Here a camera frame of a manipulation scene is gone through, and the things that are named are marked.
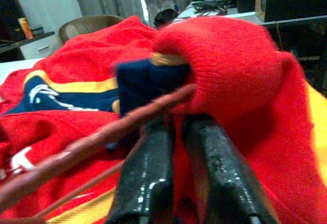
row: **white drawer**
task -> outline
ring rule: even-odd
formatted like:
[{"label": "white drawer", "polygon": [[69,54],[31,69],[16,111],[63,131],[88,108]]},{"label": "white drawer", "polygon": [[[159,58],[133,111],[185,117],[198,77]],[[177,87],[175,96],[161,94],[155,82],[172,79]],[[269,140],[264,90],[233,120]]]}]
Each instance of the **white drawer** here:
[{"label": "white drawer", "polygon": [[51,35],[34,42],[22,45],[20,51],[25,59],[43,58],[51,55],[59,48],[56,35]]}]

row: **red knit fabric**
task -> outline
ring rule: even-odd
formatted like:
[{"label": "red knit fabric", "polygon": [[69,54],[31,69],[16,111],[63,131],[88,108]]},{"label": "red knit fabric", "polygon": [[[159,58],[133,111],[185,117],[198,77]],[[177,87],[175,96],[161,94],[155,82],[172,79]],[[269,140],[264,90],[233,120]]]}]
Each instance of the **red knit fabric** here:
[{"label": "red knit fabric", "polygon": [[[175,119],[176,207],[184,196],[193,196],[191,169],[179,134],[182,115],[208,113],[247,158],[282,223],[327,223],[327,191],[312,152],[302,70],[289,53],[277,51],[264,28],[245,21],[199,17],[156,31],[131,17],[78,36],[32,69],[11,74],[0,88],[4,99],[0,113],[17,105],[23,80],[32,70],[44,70],[57,83],[102,81],[114,76],[115,63],[148,57],[150,51],[184,56],[193,71],[189,82],[198,84],[194,98],[174,110],[181,114]],[[28,145],[32,146],[28,158],[37,163],[115,119],[112,113],[68,111],[0,117],[0,168],[5,159]],[[45,184],[4,216],[36,213],[123,156],[94,156]],[[90,190],[93,195],[69,203],[52,216],[109,190],[116,179],[109,178]]]}]

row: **chair backrest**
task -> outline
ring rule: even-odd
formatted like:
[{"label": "chair backrest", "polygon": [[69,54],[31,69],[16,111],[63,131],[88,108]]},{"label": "chair backrest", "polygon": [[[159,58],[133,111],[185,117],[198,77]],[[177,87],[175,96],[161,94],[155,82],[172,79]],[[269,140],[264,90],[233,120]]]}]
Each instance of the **chair backrest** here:
[{"label": "chair backrest", "polygon": [[93,33],[97,30],[115,25],[122,20],[124,20],[122,17],[114,15],[84,16],[61,26],[59,37],[62,44],[65,44],[67,40],[77,35]]}]

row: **yellow fabric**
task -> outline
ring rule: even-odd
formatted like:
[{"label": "yellow fabric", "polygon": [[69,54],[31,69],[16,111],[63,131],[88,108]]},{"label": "yellow fabric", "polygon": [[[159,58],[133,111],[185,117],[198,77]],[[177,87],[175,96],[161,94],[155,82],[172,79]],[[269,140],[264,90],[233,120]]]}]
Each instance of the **yellow fabric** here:
[{"label": "yellow fabric", "polygon": [[179,66],[188,62],[182,56],[153,52],[151,63],[155,66]]},{"label": "yellow fabric", "polygon": [[324,184],[327,186],[327,99],[309,84],[313,148],[317,160],[317,168]]},{"label": "yellow fabric", "polygon": [[112,205],[115,189],[70,209],[50,220],[52,224],[91,224],[107,216]]},{"label": "yellow fabric", "polygon": [[41,77],[51,88],[57,92],[78,91],[79,93],[100,93],[118,88],[116,78],[110,78],[108,80],[99,82],[71,82],[58,84],[53,82],[47,73],[45,73],[43,70],[35,70],[29,73],[24,80],[24,84],[35,76]]}]

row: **navy blue fabric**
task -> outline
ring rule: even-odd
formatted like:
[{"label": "navy blue fabric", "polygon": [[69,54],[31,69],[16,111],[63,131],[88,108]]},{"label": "navy blue fabric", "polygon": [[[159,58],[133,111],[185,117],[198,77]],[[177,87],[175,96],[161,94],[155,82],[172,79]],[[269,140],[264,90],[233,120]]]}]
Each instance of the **navy blue fabric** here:
[{"label": "navy blue fabric", "polygon": [[70,93],[58,92],[41,77],[35,76],[26,82],[20,103],[5,114],[39,110],[112,112],[112,103],[117,99],[118,89],[100,93],[83,93],[81,90]]},{"label": "navy blue fabric", "polygon": [[121,116],[181,86],[189,72],[189,65],[155,66],[150,59],[118,65]]}]

